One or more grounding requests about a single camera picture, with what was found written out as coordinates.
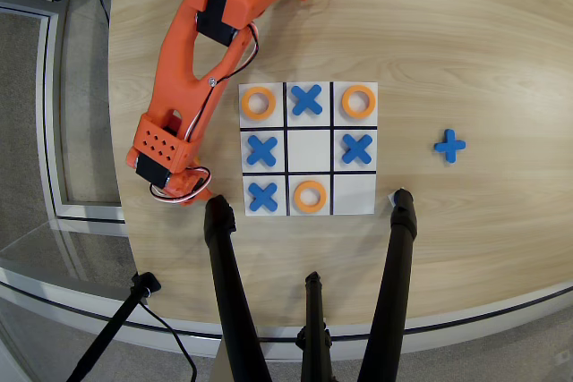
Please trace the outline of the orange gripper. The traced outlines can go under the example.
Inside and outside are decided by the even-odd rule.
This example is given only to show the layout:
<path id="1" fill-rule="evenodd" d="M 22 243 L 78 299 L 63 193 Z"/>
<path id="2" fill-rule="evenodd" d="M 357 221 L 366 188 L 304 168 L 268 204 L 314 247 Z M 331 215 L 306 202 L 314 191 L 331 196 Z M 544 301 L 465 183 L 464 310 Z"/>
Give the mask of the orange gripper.
<path id="1" fill-rule="evenodd" d="M 189 206 L 196 201 L 208 201 L 214 194 L 208 189 L 212 178 L 207 167 L 199 166 L 201 160 L 193 160 L 195 167 L 188 167 L 180 174 L 172 174 L 163 189 L 151 184 L 151 196 L 157 201 Z"/>

